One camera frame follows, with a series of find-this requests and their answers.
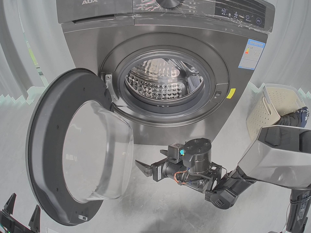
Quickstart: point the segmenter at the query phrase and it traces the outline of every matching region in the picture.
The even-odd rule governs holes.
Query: plastic basket
[[[253,140],[261,127],[275,124],[283,115],[305,106],[298,91],[287,85],[268,83],[246,119],[249,136]]]

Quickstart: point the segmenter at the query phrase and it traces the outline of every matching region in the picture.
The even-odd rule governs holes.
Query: open washer door
[[[26,142],[29,183],[60,224],[91,220],[103,199],[117,199],[127,188],[133,131],[110,106],[103,80],[73,69],[57,77],[35,107]]]

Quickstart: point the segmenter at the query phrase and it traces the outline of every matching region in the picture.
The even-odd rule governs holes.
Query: play pause button
[[[258,18],[256,18],[256,23],[257,24],[261,24],[261,19],[258,17]]]

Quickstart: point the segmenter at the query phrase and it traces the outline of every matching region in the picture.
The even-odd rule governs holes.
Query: yellow warning sticker
[[[232,88],[227,96],[228,99],[232,98],[233,94],[235,93],[235,88]]]

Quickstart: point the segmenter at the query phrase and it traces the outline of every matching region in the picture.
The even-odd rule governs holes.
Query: washing machine
[[[107,85],[135,143],[213,140],[272,31],[264,0],[56,0],[76,68]]]
[[[40,207],[74,226],[124,194],[134,142],[216,137],[256,68],[274,7],[263,0],[56,2],[76,68],[36,104],[25,160]]]

